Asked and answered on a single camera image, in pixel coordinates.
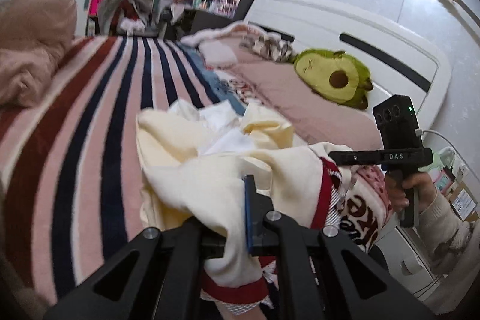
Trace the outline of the person's right hand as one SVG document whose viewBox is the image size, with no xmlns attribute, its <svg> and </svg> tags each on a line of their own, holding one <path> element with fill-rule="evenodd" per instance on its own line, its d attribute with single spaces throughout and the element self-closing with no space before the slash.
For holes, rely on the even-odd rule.
<svg viewBox="0 0 480 320">
<path fill-rule="evenodd" d="M 397 180 L 394 173 L 385 175 L 385 189 L 394 212 L 400 213 L 409 206 L 406 191 L 414 189 L 418 192 L 418 211 L 422 213 L 435 200 L 438 190 L 426 172 L 412 174 L 406 179 Z"/>
</svg>

